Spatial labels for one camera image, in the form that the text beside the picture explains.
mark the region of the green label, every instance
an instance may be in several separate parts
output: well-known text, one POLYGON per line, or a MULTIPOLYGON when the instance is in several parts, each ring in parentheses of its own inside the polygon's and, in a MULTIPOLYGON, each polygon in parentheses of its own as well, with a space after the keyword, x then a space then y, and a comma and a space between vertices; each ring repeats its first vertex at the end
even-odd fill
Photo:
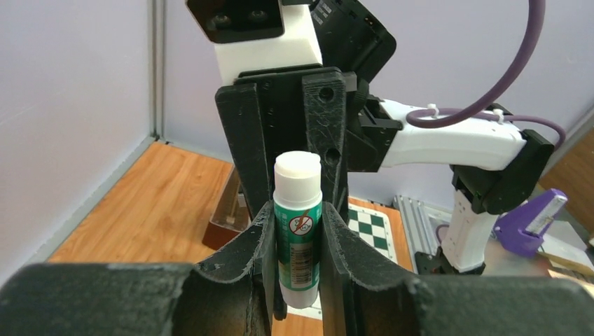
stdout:
POLYGON ((321 215, 322 203, 302 211, 275 203, 279 278, 292 291, 306 291, 319 281, 321 215))

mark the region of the glue stick base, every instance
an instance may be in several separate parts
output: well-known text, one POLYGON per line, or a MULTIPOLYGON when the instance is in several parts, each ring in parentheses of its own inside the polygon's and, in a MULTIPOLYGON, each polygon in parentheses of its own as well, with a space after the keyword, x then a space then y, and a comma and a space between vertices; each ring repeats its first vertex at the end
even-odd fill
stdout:
POLYGON ((282 293, 283 300, 291 307, 295 309, 304 309, 311 307, 317 299, 317 287, 315 285, 308 290, 301 292, 290 290, 280 283, 280 291, 282 293))

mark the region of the white wall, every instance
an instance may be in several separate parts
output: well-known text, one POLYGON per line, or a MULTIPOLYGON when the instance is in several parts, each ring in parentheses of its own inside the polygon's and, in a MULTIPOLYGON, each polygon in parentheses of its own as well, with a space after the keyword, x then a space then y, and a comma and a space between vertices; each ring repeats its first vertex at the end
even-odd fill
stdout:
MULTIPOLYGON (((419 106, 465 107, 481 96, 513 59, 527 19, 526 0, 362 2, 398 43, 372 93, 419 106)), ((594 2, 547 5, 541 43, 499 102, 516 114, 543 116, 571 129, 594 104, 594 2)), ((166 13, 165 138, 228 158, 214 104, 220 86, 214 51, 183 0, 168 1, 166 13)), ((381 202, 399 193, 449 207, 450 180, 448 167, 414 164, 351 174, 350 184, 353 195, 381 202)))
POLYGON ((147 5, 0 1, 0 284, 149 135, 147 5))

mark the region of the wooden surface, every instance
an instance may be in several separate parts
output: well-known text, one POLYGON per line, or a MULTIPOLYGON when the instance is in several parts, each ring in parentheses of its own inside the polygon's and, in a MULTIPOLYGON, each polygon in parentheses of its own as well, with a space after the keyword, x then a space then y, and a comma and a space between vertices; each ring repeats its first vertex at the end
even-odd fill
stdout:
POLYGON ((589 232, 594 232, 594 130, 580 140, 543 178, 540 185, 557 188, 569 198, 566 205, 589 232))
MULTIPOLYGON (((214 250, 202 245, 231 164, 154 143, 50 258, 52 262, 188 262, 214 250)), ((400 213, 388 215, 396 255, 412 269, 400 213)), ((289 315, 273 335, 322 335, 322 321, 289 315)))

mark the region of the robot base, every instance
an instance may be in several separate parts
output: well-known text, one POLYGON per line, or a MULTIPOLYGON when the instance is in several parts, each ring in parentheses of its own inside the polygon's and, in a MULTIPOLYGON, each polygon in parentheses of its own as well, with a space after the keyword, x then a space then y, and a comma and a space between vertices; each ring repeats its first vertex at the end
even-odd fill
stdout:
POLYGON ((468 272, 458 272, 444 256, 441 246, 437 249, 436 255, 423 252, 415 253, 415 263, 419 274, 456 274, 456 275, 481 275, 485 271, 486 264, 472 269, 468 272))

